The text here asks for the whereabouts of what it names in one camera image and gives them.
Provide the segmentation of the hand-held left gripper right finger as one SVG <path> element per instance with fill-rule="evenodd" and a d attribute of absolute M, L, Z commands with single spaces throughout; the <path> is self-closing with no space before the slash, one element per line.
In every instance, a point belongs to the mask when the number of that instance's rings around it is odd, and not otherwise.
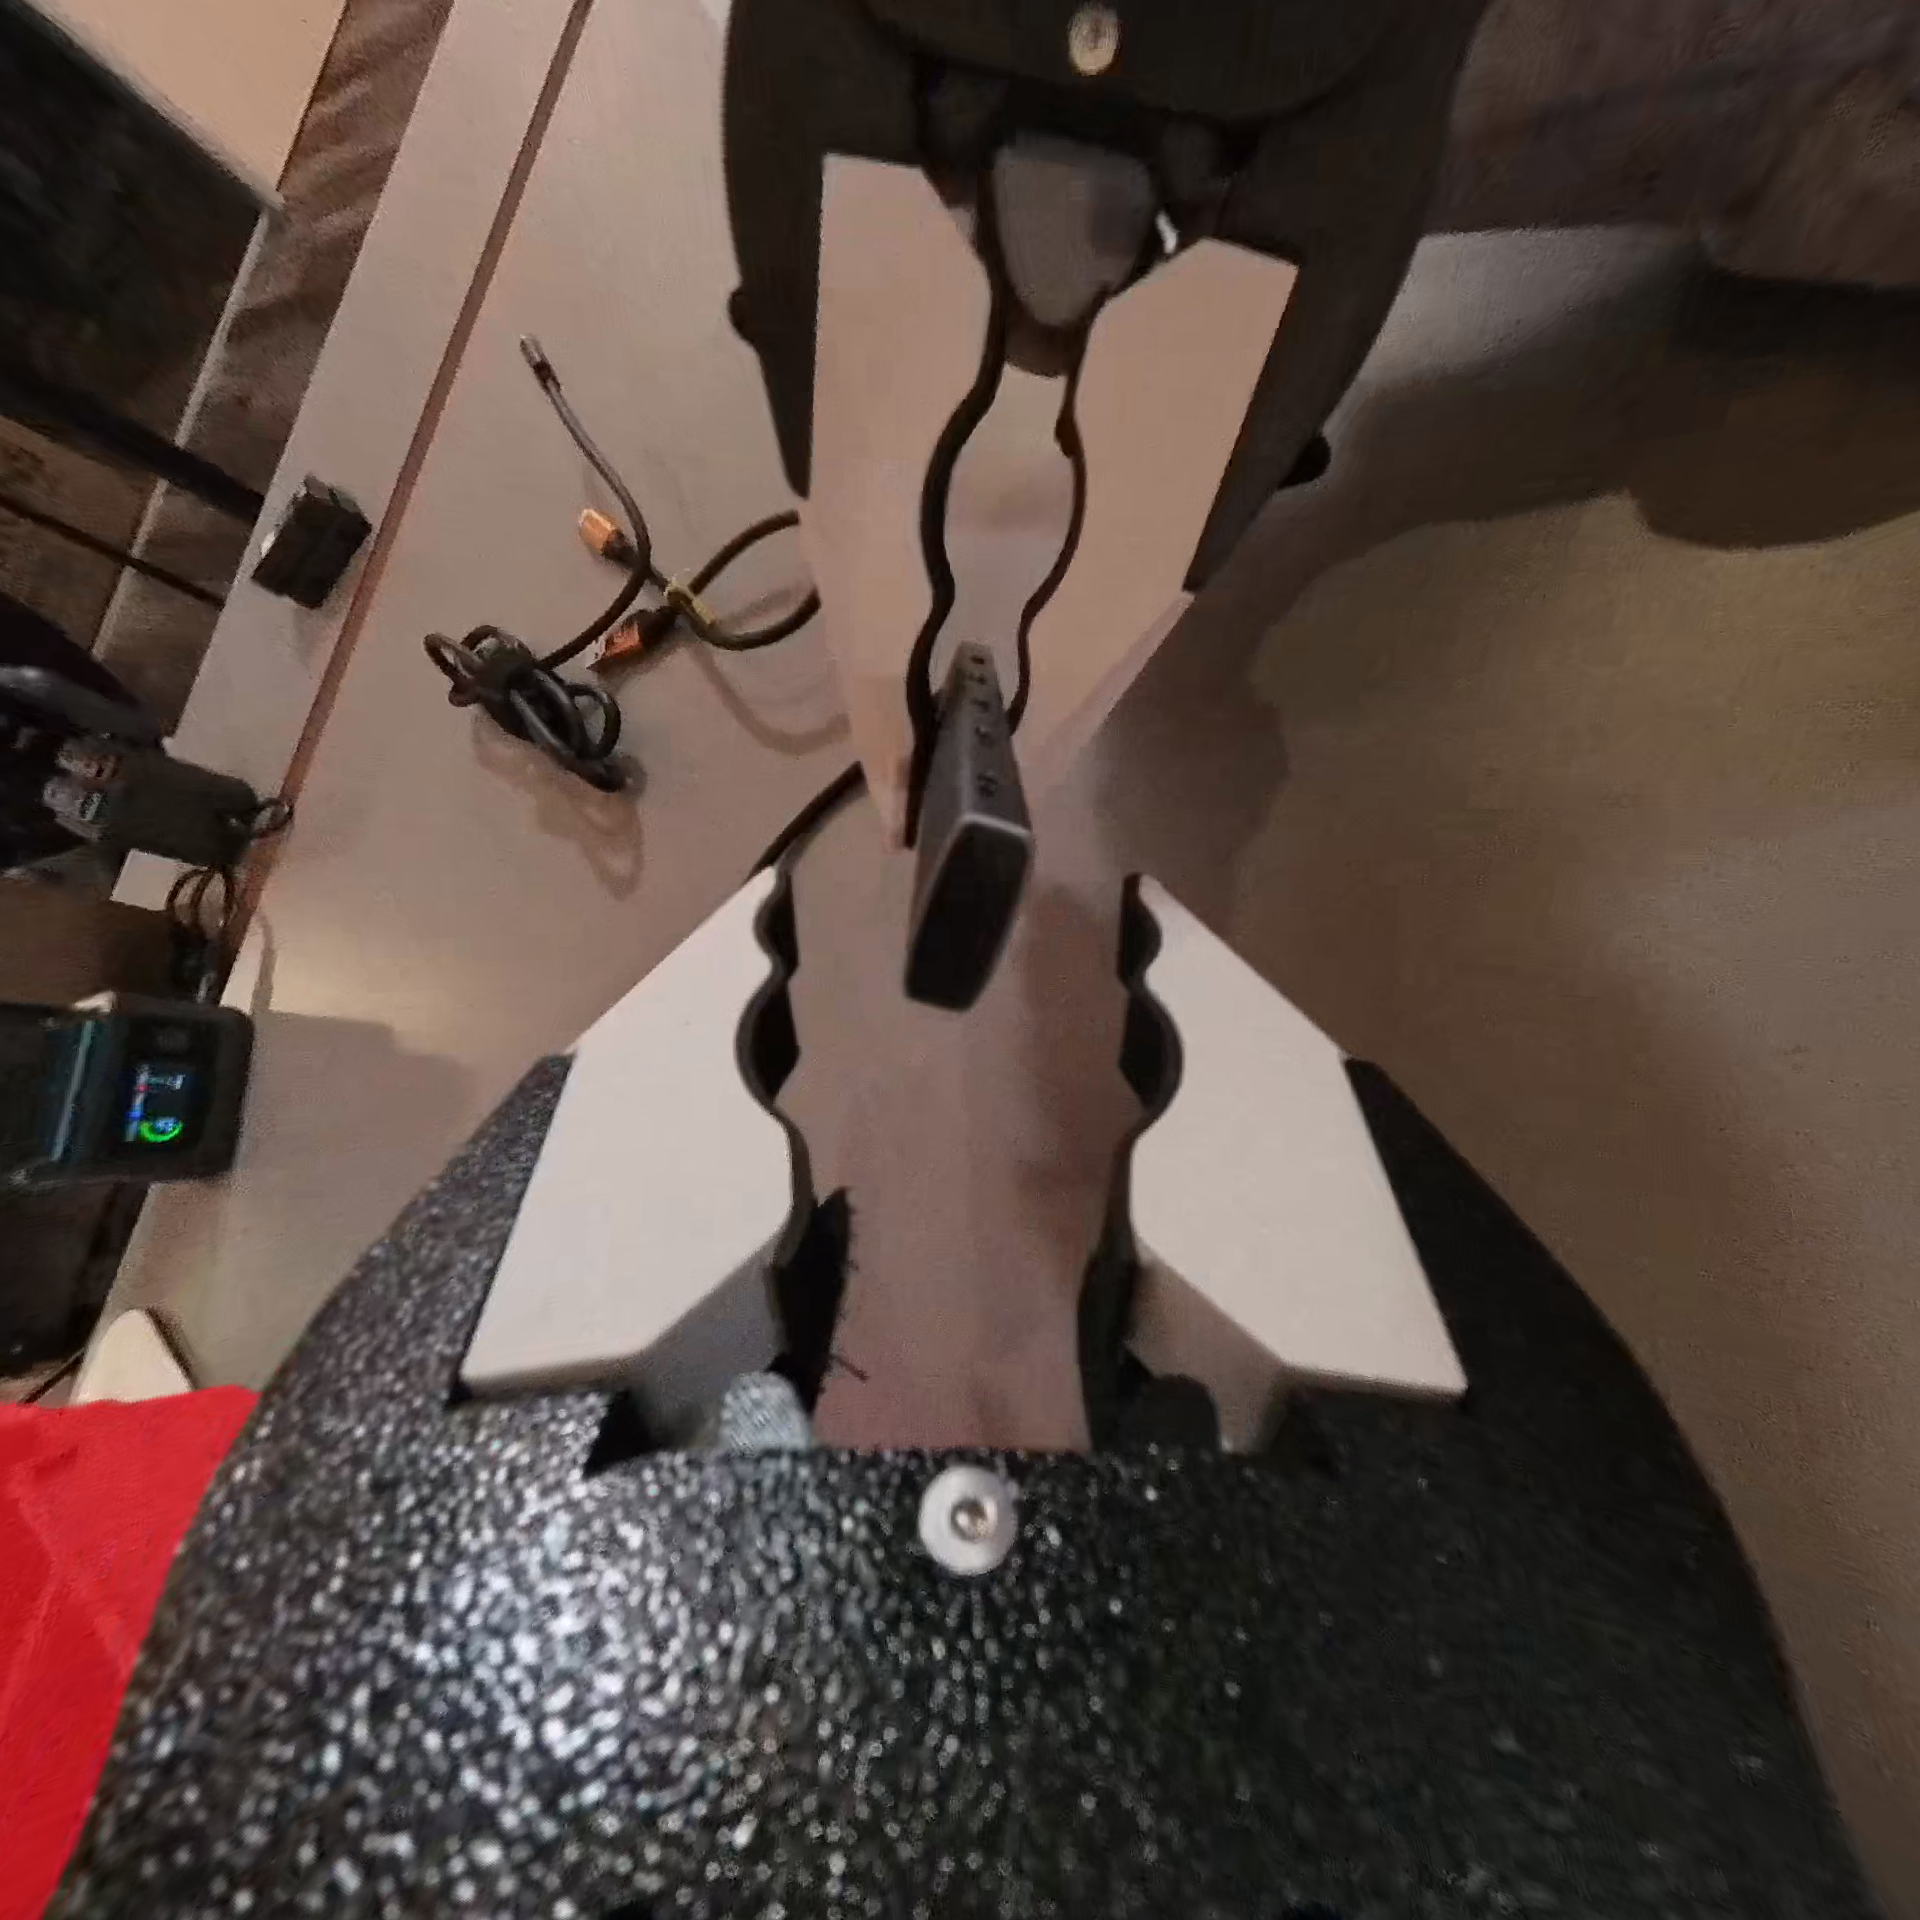
<path fill-rule="evenodd" d="M 1116 977 L 1135 1113 L 1081 1281 L 1093 1452 L 1266 1452 L 1300 1393 L 1461 1401 L 1343 1043 L 1147 874 Z"/>

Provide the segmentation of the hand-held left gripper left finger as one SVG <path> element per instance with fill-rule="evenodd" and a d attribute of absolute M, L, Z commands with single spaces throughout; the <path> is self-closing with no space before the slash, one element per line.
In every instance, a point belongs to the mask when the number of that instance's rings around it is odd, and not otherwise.
<path fill-rule="evenodd" d="M 846 1277 L 780 1107 L 800 1066 L 794 878 L 765 866 L 567 1051 L 480 1307 L 469 1396 L 614 1390 L 651 1443 L 717 1437 L 736 1382 L 811 1425 Z"/>

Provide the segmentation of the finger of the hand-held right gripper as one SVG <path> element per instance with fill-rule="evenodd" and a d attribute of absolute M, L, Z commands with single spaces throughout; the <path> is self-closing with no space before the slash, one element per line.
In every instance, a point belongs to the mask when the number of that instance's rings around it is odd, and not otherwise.
<path fill-rule="evenodd" d="M 1184 248 L 1101 307 L 1073 395 L 1084 508 L 1030 625 L 1022 779 L 1062 779 L 1188 614 L 1188 571 L 1300 267 Z"/>
<path fill-rule="evenodd" d="M 804 550 L 846 738 L 907 847 L 907 666 L 935 608 L 924 498 L 976 393 L 990 274 L 918 166 L 829 154 Z"/>

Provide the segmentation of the black cable orange plug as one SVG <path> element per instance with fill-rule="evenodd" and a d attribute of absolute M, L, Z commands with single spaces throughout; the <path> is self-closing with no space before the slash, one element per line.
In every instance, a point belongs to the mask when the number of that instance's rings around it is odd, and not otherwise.
<path fill-rule="evenodd" d="M 761 543 L 773 543 L 776 534 L 795 529 L 800 525 L 795 511 L 758 517 L 695 574 L 683 574 L 683 577 L 660 574 L 660 566 L 654 562 L 651 517 L 642 513 L 625 473 L 586 430 L 581 416 L 563 393 L 555 361 L 532 333 L 519 336 L 519 354 L 532 368 L 535 385 L 542 386 L 547 405 L 555 406 L 580 455 L 589 464 L 589 472 L 605 484 L 605 490 L 619 501 L 614 513 L 586 511 L 581 538 L 602 562 L 614 562 L 625 574 L 623 589 L 614 592 L 614 604 L 597 622 L 589 622 L 580 636 L 539 657 L 542 669 L 563 669 L 586 657 L 623 659 L 668 636 L 695 636 L 717 653 L 758 653 L 804 632 L 804 625 L 819 616 L 825 600 L 816 589 L 804 589 L 804 597 L 794 608 L 784 608 L 780 616 L 758 629 L 733 629 L 708 608 L 708 584 L 717 584 L 720 574 L 733 571 L 733 562 L 742 562 Z"/>

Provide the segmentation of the grey usb hub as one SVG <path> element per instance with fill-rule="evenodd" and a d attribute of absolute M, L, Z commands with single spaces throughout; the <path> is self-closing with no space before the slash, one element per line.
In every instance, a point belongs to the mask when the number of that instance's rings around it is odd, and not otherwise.
<path fill-rule="evenodd" d="M 914 814 L 904 988 L 970 1008 L 996 977 L 1035 866 L 1013 723 L 986 643 L 957 643 L 935 708 Z"/>

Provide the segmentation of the red plastic bin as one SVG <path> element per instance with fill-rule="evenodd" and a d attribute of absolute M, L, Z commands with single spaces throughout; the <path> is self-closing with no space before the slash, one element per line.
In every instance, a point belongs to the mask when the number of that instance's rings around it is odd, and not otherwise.
<path fill-rule="evenodd" d="M 253 1390 L 5 1405 L 5 1914 L 85 1831 L 166 1572 Z"/>

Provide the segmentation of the person's right forearm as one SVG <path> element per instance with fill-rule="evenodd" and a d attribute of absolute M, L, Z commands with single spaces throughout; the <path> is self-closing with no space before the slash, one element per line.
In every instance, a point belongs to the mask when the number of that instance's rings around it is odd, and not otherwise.
<path fill-rule="evenodd" d="M 1646 225 L 1917 291 L 1917 3 L 1489 3 L 1424 225 Z"/>

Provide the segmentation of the black multi-port charger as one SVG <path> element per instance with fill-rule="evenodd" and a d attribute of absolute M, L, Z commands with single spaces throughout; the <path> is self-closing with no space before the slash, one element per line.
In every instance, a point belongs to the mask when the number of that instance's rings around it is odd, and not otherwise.
<path fill-rule="evenodd" d="M 40 786 L 49 814 L 114 855 L 155 855 L 188 870 L 237 870 L 292 822 L 292 802 L 245 779 L 169 757 L 164 745 L 74 735 Z"/>

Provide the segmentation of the black power station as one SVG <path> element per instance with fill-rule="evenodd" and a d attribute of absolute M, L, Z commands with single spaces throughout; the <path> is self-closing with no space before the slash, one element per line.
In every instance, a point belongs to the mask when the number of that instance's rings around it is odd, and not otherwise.
<path fill-rule="evenodd" d="M 5 1000 L 5 1188 L 195 1182 L 234 1167 L 253 1017 L 98 994 Z"/>

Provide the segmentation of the small black box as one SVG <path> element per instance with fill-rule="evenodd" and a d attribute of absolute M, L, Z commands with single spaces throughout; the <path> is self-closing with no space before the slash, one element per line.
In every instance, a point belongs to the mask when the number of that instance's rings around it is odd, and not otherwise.
<path fill-rule="evenodd" d="M 304 473 L 262 534 L 250 583 L 300 608 L 324 608 L 370 538 L 371 517 L 359 501 Z"/>

